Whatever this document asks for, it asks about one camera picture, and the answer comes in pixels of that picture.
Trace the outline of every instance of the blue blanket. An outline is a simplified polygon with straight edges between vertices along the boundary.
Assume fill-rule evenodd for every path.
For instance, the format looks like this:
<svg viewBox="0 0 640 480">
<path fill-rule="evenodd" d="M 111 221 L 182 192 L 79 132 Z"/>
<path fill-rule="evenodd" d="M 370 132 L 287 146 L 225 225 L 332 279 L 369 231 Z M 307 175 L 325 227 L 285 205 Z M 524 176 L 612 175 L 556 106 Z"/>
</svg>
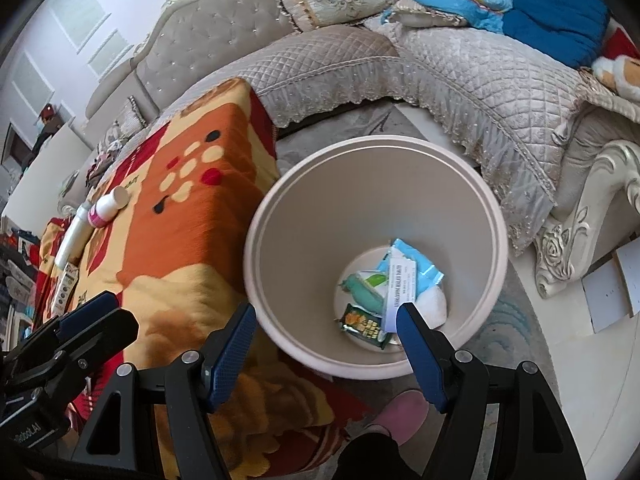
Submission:
<svg viewBox="0 0 640 480">
<path fill-rule="evenodd" d="M 497 34 L 502 33 L 502 14 L 480 5 L 475 0 L 414 0 L 425 7 L 451 12 L 465 18 L 469 25 L 484 28 Z M 382 22 L 386 20 L 388 12 L 382 15 Z"/>
<path fill-rule="evenodd" d="M 608 21 L 602 0 L 513 0 L 502 31 L 578 68 L 597 57 Z"/>
</svg>

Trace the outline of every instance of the white tube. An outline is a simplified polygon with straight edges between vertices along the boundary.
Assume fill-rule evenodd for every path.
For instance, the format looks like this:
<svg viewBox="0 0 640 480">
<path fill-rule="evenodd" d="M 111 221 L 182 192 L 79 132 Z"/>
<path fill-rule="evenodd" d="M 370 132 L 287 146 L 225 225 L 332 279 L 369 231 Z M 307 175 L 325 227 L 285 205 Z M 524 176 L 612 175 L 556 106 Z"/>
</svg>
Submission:
<svg viewBox="0 0 640 480">
<path fill-rule="evenodd" d="M 80 256 L 82 256 L 84 246 L 87 245 L 94 232 L 94 228 L 87 220 L 89 209 L 91 209 L 90 202 L 84 202 L 78 208 L 76 216 L 71 221 L 71 225 L 66 231 L 56 254 L 54 262 L 57 268 L 64 270 L 68 262 L 76 264 Z"/>
</svg>

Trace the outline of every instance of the patterned blanket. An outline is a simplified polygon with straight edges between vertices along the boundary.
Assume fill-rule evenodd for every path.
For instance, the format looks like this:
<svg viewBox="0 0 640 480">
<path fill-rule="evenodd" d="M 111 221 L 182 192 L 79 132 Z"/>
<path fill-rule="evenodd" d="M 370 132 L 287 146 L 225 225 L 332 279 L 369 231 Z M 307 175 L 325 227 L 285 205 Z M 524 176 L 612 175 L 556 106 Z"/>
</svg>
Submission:
<svg viewBox="0 0 640 480">
<path fill-rule="evenodd" d="M 124 186 L 130 202 L 85 247 L 70 308 L 110 290 L 140 330 L 75 402 L 85 418 L 118 364 L 169 364 L 222 328 L 244 298 L 242 248 L 255 209 L 278 177 L 275 134 L 248 83 L 231 79 L 175 114 L 94 194 L 95 200 Z M 64 227 L 50 224 L 42 243 L 44 321 Z M 366 409 L 283 357 L 258 330 L 235 391 L 209 418 L 232 477 L 241 479 L 319 465 L 344 441 L 347 421 Z M 164 472 L 176 478 L 166 410 L 157 407 L 156 415 Z"/>
</svg>

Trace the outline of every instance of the person's foot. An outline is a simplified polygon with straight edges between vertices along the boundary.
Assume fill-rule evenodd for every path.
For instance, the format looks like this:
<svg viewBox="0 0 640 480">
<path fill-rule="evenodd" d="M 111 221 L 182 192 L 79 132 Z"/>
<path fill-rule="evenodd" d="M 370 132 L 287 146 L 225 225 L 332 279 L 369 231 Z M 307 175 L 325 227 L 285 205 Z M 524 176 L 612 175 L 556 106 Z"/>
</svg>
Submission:
<svg viewBox="0 0 640 480">
<path fill-rule="evenodd" d="M 428 411 L 429 403 L 422 392 L 407 390 L 395 396 L 365 431 L 386 433 L 402 446 L 420 429 Z"/>
</svg>

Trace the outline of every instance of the blue wrapper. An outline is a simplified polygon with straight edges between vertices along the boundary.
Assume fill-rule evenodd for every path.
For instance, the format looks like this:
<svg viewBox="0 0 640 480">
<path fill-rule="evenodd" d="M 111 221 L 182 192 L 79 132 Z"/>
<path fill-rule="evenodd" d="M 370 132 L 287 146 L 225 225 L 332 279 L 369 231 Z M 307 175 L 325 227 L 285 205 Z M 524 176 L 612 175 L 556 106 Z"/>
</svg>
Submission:
<svg viewBox="0 0 640 480">
<path fill-rule="evenodd" d="M 424 254 L 418 249 L 411 247 L 411 245 L 403 242 L 400 238 L 396 238 L 391 244 L 391 248 L 394 248 L 402 253 L 406 258 L 413 260 L 417 267 L 417 277 L 415 285 L 415 295 L 420 296 L 425 290 L 431 288 L 434 285 L 439 285 L 444 274 L 440 272 L 435 265 L 431 263 Z M 379 272 L 389 272 L 389 258 L 392 256 L 392 251 L 387 251 L 385 257 L 376 267 Z"/>
</svg>

